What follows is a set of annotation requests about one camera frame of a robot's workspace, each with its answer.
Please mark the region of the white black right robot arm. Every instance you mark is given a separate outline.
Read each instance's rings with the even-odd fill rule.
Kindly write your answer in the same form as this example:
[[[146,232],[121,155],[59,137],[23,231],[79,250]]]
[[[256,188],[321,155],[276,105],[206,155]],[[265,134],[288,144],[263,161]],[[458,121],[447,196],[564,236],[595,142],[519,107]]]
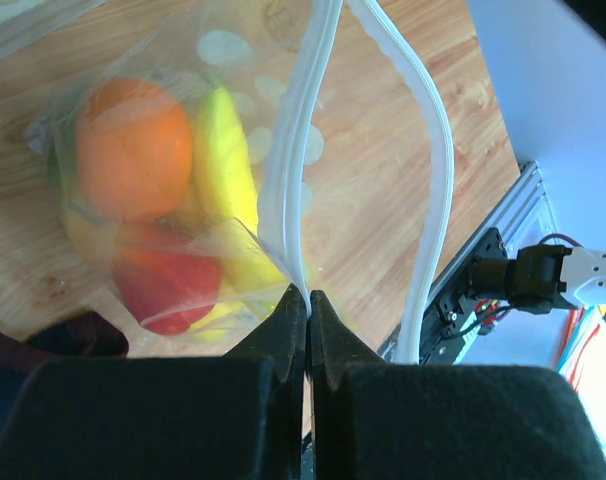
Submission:
[[[514,259],[478,259],[467,269],[467,294],[547,314],[606,304],[606,251],[540,244]]]

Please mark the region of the yellow banana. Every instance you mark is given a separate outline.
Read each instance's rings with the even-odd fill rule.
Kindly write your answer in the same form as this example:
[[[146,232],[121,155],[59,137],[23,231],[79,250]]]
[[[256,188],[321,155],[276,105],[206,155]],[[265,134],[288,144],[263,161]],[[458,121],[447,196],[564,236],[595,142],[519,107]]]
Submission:
[[[219,86],[203,96],[191,126],[194,181],[202,211],[211,219],[237,219],[256,233],[258,193],[231,93]]]

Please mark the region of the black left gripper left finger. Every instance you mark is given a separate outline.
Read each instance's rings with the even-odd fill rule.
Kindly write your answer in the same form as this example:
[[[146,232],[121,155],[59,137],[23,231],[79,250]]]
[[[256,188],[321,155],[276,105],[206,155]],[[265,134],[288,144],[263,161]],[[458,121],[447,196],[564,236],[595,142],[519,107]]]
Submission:
[[[0,479],[296,479],[307,313],[295,287],[214,357],[56,357],[0,419]]]

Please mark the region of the orange fruit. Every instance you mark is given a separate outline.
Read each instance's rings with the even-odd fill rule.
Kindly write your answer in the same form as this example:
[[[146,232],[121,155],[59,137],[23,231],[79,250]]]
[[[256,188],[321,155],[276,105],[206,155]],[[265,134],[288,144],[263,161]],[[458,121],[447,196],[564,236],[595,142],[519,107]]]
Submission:
[[[192,153],[185,108],[155,84],[111,79],[79,105],[80,186],[93,207],[110,219],[155,220],[175,210],[187,194]]]

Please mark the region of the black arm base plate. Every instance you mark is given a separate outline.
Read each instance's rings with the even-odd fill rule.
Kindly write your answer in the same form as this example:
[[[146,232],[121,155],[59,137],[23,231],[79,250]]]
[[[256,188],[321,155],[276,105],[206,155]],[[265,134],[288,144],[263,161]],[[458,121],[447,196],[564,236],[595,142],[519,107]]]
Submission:
[[[445,340],[444,336],[467,328],[474,322],[478,298],[467,293],[467,269],[474,260],[507,257],[503,239],[496,227],[477,231],[472,240],[439,275],[430,292],[431,301],[423,316],[419,364],[455,364],[475,339],[476,333]]]

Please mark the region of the clear dotted zip top bag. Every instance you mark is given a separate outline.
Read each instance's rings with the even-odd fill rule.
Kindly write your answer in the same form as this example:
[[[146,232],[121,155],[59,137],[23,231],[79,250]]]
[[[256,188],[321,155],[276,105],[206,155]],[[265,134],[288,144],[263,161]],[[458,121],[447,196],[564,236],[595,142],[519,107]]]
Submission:
[[[166,89],[190,125],[203,96],[219,86],[231,93],[258,193],[257,241],[303,294],[324,289],[351,310],[356,296],[381,288],[403,223],[422,216],[410,282],[382,290],[387,305],[404,306],[396,359],[418,362],[452,206],[454,142],[434,80],[378,2],[205,1],[170,16],[38,114],[26,139],[46,162],[64,228],[133,317],[112,279],[119,231],[155,225],[217,258],[212,230],[227,219],[202,211],[193,153],[184,200],[160,218],[110,219],[89,202],[78,178],[76,118],[84,99],[115,78]],[[199,341],[188,330],[153,334]]]

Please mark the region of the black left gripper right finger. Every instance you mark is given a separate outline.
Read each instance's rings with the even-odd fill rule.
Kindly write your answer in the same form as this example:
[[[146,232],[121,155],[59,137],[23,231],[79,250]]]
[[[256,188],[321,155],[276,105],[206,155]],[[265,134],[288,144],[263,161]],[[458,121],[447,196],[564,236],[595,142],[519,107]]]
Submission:
[[[319,479],[606,479],[574,390],[527,366],[384,361],[311,295]]]

